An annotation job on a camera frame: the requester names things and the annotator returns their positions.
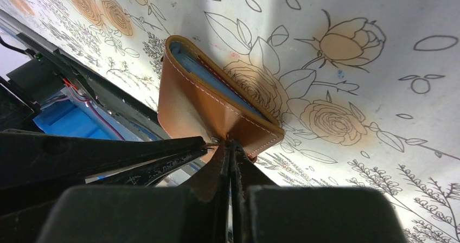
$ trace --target black cable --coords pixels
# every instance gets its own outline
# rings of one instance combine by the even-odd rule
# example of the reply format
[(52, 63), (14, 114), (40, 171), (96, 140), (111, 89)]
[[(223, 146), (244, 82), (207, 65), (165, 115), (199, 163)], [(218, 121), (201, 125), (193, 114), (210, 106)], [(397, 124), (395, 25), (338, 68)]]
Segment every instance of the black cable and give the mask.
[(19, 52), (21, 54), (27, 55), (25, 50), (16, 48), (16, 47), (11, 46), (10, 44), (4, 42), (1, 36), (0, 36), (0, 44), (3, 45), (5, 48), (8, 48), (8, 49), (14, 50), (15, 52)]

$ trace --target floral tablecloth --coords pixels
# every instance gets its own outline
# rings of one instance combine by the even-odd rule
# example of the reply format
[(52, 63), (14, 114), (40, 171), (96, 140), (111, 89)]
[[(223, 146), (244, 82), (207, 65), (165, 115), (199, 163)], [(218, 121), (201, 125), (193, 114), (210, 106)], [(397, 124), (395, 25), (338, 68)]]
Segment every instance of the floral tablecloth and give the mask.
[(283, 142), (259, 155), (263, 172), (281, 185), (378, 189), (410, 242), (460, 242), (458, 7), (460, 0), (0, 0), (155, 110), (164, 40), (191, 39), (285, 129)]

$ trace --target brown leather wallet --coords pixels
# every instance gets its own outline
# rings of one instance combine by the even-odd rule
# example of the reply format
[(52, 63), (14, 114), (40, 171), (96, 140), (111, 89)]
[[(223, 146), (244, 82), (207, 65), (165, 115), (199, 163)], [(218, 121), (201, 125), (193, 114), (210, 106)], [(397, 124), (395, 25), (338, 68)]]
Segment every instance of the brown leather wallet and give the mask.
[[(237, 140), (254, 162), (284, 138), (274, 116), (197, 46), (177, 35), (166, 40), (158, 121), (171, 138)], [(212, 155), (202, 160), (207, 162)]]

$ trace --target printed flower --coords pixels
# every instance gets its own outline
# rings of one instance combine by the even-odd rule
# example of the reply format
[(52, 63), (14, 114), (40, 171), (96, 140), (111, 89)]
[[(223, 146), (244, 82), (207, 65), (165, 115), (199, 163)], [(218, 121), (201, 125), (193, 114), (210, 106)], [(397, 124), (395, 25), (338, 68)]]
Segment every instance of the printed flower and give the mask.
[(281, 118), (282, 106), (288, 100), (288, 95), (277, 79), (241, 60), (231, 62), (223, 69), (274, 117)]
[(111, 25), (127, 36), (132, 35), (131, 21), (123, 12), (123, 8), (115, 0), (101, 0), (105, 17)]
[(78, 12), (96, 26), (103, 24), (99, 9), (94, 0), (71, 0)]
[[(335, 144), (352, 145), (361, 139), (361, 135), (367, 134), (361, 124), (364, 116), (360, 117), (360, 112), (355, 112), (357, 109), (353, 104), (350, 106), (354, 111), (325, 100), (310, 103), (303, 99), (290, 99), (287, 104), (300, 124), (307, 129), (298, 134), (301, 137), (319, 137)], [(283, 115), (283, 120), (290, 121), (288, 125), (294, 127), (292, 119), (288, 119), (289, 115)]]
[[(330, 17), (327, 12), (326, 15), (330, 25)], [(386, 37), (383, 31), (375, 25), (375, 21), (369, 22), (366, 18), (355, 18), (341, 22), (332, 28), (329, 27), (320, 40), (317, 38), (296, 40), (308, 43), (318, 51), (318, 58), (314, 61), (324, 59), (324, 63), (330, 61), (333, 65), (340, 63), (360, 68), (359, 66), (366, 65), (380, 56)]]

